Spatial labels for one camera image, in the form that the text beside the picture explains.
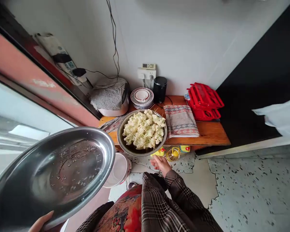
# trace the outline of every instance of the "metal basin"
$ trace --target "metal basin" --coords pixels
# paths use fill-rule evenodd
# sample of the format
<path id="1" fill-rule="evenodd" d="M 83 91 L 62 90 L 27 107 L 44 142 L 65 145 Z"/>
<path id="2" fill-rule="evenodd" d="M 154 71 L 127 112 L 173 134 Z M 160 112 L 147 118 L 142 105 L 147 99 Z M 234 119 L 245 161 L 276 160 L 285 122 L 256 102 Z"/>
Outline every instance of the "metal basin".
<path id="1" fill-rule="evenodd" d="M 165 126 L 163 128 L 164 129 L 163 140 L 155 147 L 155 149 L 147 148 L 147 149 L 137 150 L 136 146 L 134 146 L 133 143 L 131 145 L 126 144 L 126 142 L 124 141 L 124 137 L 122 135 L 123 130 L 125 128 L 125 124 L 128 123 L 130 117 L 132 117 L 135 113 L 138 113 L 138 112 L 144 113 L 144 111 L 145 110 L 135 110 L 135 111 L 132 111 L 131 113 L 127 114 L 125 116 L 125 118 L 123 119 L 123 121 L 121 122 L 121 124 L 119 125 L 118 130 L 117 130 L 117 139 L 118 139 L 118 143 L 119 143 L 120 147 L 126 153 L 133 155 L 133 156 L 143 157 L 143 156 L 148 156 L 148 155 L 155 153 L 163 146 L 163 144 L 165 143 L 166 137 L 167 137 L 167 127 Z"/>
<path id="2" fill-rule="evenodd" d="M 0 175 L 0 231 L 28 231 L 52 210 L 45 230 L 66 221 L 100 190 L 114 159 L 111 137 L 93 127 L 63 130 L 28 148 Z"/>

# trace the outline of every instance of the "wooden shelf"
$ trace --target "wooden shelf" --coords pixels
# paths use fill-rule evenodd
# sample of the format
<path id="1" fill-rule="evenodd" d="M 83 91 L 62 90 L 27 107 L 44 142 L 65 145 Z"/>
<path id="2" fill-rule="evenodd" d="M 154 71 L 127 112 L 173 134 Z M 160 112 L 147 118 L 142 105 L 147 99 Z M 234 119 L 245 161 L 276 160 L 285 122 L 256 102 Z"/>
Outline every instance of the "wooden shelf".
<path id="1" fill-rule="evenodd" d="M 186 105 L 186 101 L 183 96 L 169 96 L 173 102 L 173 105 Z M 164 105 L 171 104 L 171 101 L 168 98 L 165 98 L 163 104 L 159 106 L 163 107 Z M 165 117 L 164 109 L 160 108 L 155 104 L 151 110 L 156 111 L 158 114 Z M 129 112 L 136 110 L 132 105 L 129 106 Z M 102 117 L 99 126 L 108 122 L 115 117 Z M 206 146 L 221 146 L 221 145 L 230 145 L 230 141 L 221 125 L 220 122 L 196 122 L 197 128 L 199 130 L 200 136 L 198 138 L 170 138 L 165 141 L 166 145 L 204 145 Z M 115 145 L 119 145 L 117 140 L 117 131 L 112 131 L 109 133 Z"/>

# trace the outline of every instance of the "cauliflower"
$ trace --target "cauliflower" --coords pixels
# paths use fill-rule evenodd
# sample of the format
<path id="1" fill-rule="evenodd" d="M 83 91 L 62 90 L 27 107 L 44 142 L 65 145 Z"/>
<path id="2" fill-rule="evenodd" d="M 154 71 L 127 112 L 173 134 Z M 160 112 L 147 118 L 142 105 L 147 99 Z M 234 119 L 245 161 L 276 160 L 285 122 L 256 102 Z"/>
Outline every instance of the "cauliflower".
<path id="1" fill-rule="evenodd" d="M 124 126 L 123 136 L 127 145 L 133 143 L 136 149 L 155 148 L 163 140 L 165 118 L 160 118 L 152 112 L 145 110 L 129 118 Z"/>

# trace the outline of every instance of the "folded cloth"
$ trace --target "folded cloth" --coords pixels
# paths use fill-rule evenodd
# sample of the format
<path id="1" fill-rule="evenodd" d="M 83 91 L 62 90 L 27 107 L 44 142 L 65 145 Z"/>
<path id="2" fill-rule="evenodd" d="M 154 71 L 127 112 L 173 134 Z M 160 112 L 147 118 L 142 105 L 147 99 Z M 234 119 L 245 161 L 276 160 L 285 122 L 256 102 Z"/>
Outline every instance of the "folded cloth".
<path id="1" fill-rule="evenodd" d="M 167 138 L 199 137 L 195 119 L 188 105 L 164 106 L 167 126 Z"/>
<path id="2" fill-rule="evenodd" d="M 102 78 L 99 80 L 95 89 L 91 91 L 91 105 L 96 110 L 121 110 L 122 107 L 122 87 L 127 83 L 123 78 L 114 79 Z"/>
<path id="3" fill-rule="evenodd" d="M 116 129 L 118 129 L 120 123 L 123 121 L 125 115 L 116 117 L 112 119 L 111 121 L 105 122 L 103 125 L 101 125 L 99 128 L 101 130 L 104 130 L 106 133 L 112 132 Z"/>

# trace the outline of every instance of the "speckled floor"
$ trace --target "speckled floor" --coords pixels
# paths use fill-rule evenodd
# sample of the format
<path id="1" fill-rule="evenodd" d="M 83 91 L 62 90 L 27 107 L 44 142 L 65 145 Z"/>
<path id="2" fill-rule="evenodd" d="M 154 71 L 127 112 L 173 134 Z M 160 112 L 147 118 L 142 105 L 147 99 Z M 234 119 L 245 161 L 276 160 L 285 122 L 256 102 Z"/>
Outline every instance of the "speckled floor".
<path id="1" fill-rule="evenodd" d="M 130 181 L 142 183 L 144 171 L 155 172 L 150 158 L 129 158 L 132 172 L 111 189 L 109 200 L 116 201 Z M 195 160 L 188 154 L 174 164 L 224 232 L 290 231 L 290 159 Z"/>
<path id="2" fill-rule="evenodd" d="M 209 159 L 219 197 L 209 207 L 224 232 L 290 231 L 290 159 Z"/>

